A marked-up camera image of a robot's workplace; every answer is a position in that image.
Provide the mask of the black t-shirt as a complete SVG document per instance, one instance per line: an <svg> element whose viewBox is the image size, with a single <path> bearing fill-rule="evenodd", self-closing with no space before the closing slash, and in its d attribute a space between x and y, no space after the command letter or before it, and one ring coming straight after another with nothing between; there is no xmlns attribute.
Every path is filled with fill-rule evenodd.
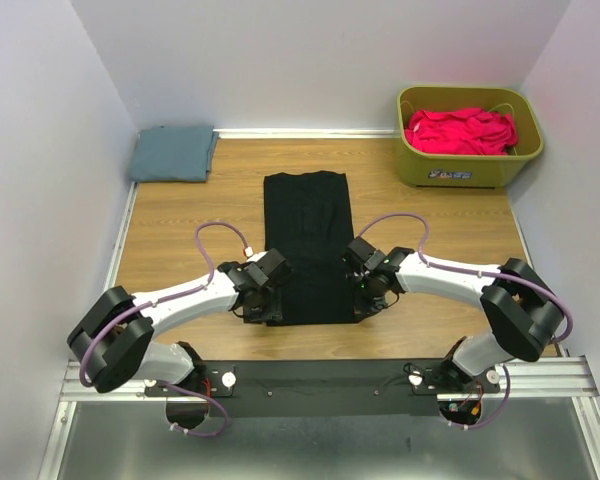
<svg viewBox="0 0 600 480"><path fill-rule="evenodd" d="M328 325L356 321L348 268L341 255L354 239L344 174L318 171L264 178L265 248L288 260L281 287L281 324Z"/></svg>

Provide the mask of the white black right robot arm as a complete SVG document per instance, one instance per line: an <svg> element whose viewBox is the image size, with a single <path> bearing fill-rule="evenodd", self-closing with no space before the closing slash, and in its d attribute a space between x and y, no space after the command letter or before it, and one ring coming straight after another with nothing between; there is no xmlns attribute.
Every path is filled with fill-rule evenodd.
<svg viewBox="0 0 600 480"><path fill-rule="evenodd" d="M537 361L556 337L565 316L556 297L523 260L502 265L472 265L396 247L385 254L362 237L345 248L356 313L362 318L387 308L387 293L429 294L476 307L489 329L458 340L430 368L411 375L432 389L460 392L495 365L510 360Z"/></svg>

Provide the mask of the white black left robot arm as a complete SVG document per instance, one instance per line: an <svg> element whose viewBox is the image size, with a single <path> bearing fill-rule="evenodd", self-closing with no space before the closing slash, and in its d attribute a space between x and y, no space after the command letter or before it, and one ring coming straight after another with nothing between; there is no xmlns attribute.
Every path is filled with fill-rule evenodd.
<svg viewBox="0 0 600 480"><path fill-rule="evenodd" d="M194 393L202 380L194 355L178 344L159 345L155 338L213 313L262 309L291 273L291 263L272 249L162 290L106 290L67 338L80 364L80 383L104 394L130 380L165 380L181 395Z"/></svg>

